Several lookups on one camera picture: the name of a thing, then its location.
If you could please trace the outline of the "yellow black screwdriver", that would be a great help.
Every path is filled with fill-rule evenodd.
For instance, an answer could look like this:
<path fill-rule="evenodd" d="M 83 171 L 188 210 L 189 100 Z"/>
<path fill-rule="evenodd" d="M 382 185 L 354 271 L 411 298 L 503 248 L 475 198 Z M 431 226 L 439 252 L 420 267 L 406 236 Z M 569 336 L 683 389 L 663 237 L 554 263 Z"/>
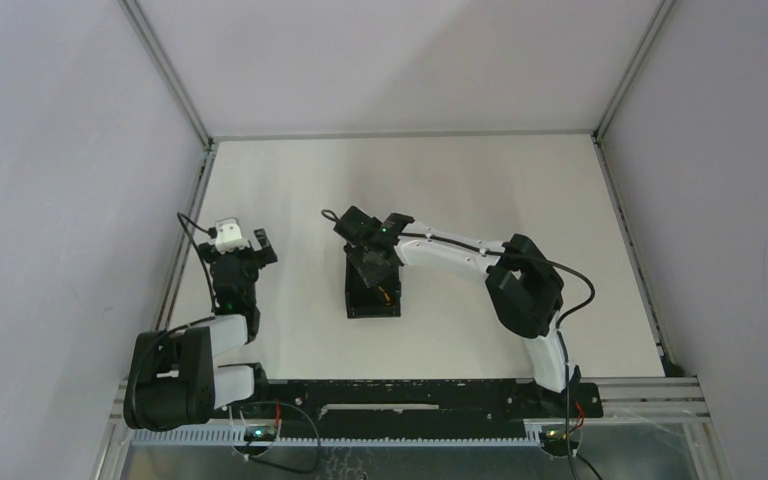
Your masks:
<path fill-rule="evenodd" d="M 376 295 L 384 306 L 393 307 L 395 305 L 393 297 L 381 284 L 376 286 Z"/>

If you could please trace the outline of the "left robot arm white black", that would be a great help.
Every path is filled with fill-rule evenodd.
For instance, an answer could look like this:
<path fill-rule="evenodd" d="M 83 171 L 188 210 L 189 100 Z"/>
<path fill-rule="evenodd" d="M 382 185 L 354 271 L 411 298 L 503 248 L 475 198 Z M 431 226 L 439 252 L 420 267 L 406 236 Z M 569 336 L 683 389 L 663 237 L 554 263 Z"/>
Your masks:
<path fill-rule="evenodd" d="M 164 432 L 204 424 L 215 410 L 254 398 L 265 383 L 259 363 L 218 359 L 252 343 L 260 329 L 256 283 L 277 255 L 264 230 L 255 230 L 254 239 L 256 246 L 236 226 L 225 224 L 214 242 L 199 245 L 214 315 L 137 336 L 123 406 L 129 428 Z"/>

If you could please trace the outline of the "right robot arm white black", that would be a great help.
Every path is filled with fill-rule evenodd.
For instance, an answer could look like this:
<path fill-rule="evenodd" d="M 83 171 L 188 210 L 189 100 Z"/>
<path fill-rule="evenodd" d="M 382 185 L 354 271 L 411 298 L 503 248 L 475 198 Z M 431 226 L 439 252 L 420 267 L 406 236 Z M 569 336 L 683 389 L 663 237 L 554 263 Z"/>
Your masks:
<path fill-rule="evenodd" d="M 485 288 L 499 323 L 523 340 L 539 388 L 566 394 L 578 381 L 561 326 L 593 302 L 595 285 L 583 273 L 546 258 L 529 237 L 472 239 L 405 214 L 380 220 L 356 206 L 342 215 L 330 209 L 320 213 L 345 242 L 348 317 L 399 316 L 402 269 L 439 269 Z"/>

